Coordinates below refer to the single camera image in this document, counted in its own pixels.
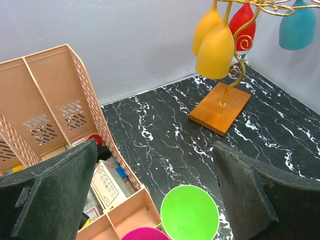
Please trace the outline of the pink wine glass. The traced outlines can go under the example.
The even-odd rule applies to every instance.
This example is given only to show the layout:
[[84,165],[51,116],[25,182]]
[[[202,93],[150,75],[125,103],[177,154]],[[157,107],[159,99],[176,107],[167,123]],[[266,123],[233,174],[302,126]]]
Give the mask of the pink wine glass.
[[121,238],[121,240],[171,240],[164,232],[153,227],[139,227]]

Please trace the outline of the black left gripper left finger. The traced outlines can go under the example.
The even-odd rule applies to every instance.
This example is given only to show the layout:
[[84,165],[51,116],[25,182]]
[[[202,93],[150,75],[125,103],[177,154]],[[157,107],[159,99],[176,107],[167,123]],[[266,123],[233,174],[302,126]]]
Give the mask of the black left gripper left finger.
[[70,150],[0,178],[2,240],[74,240],[97,162],[97,144]]

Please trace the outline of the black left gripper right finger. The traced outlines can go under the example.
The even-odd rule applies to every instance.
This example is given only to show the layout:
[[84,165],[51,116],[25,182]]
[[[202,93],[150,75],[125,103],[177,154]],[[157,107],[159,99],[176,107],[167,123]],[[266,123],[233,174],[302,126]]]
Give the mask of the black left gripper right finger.
[[216,141],[213,160],[236,240],[318,240],[320,183]]

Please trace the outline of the blue wine glass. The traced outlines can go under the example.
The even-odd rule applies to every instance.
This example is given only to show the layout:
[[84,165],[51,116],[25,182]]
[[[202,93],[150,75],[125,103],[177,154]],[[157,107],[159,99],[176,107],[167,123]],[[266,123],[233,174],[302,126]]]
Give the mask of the blue wine glass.
[[294,13],[280,22],[278,42],[285,50],[297,51],[314,41],[317,19],[313,8],[303,0],[296,0],[291,7]]

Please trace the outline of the green wine glass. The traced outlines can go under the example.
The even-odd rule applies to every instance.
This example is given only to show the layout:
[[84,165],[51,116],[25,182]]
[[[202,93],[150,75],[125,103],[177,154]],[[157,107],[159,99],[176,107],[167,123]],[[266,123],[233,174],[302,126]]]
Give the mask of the green wine glass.
[[216,202],[194,185],[171,189],[162,200],[160,218],[172,240],[213,240],[220,225]]

